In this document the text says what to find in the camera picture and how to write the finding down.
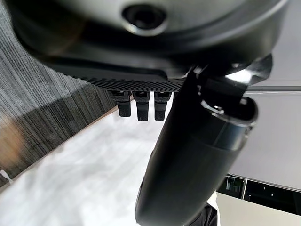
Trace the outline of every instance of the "striped carpet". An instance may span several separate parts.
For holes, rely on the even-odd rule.
[[[106,91],[30,57],[0,2],[0,170],[14,178],[114,105]]]

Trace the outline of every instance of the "white wall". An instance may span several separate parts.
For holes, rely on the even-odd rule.
[[[230,173],[301,190],[301,92],[252,92],[259,119]]]
[[[301,216],[217,194],[221,226],[299,226]]]

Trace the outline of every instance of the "black plastic part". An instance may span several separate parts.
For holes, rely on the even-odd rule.
[[[133,92],[134,100],[137,106],[138,121],[147,121],[149,119],[149,92]]]
[[[216,21],[155,37],[105,26],[55,0],[5,3],[21,44],[47,66],[105,89],[173,92],[193,64],[244,64],[268,55],[288,0],[245,0]]]
[[[109,91],[110,96],[116,101],[120,117],[131,116],[130,93],[127,91]]]
[[[171,92],[155,92],[155,120],[163,121],[165,119],[165,110],[167,102],[171,97]]]
[[[188,76],[150,158],[136,202],[142,226],[188,225],[217,189],[257,119],[245,98],[233,118],[204,107],[197,81]]]

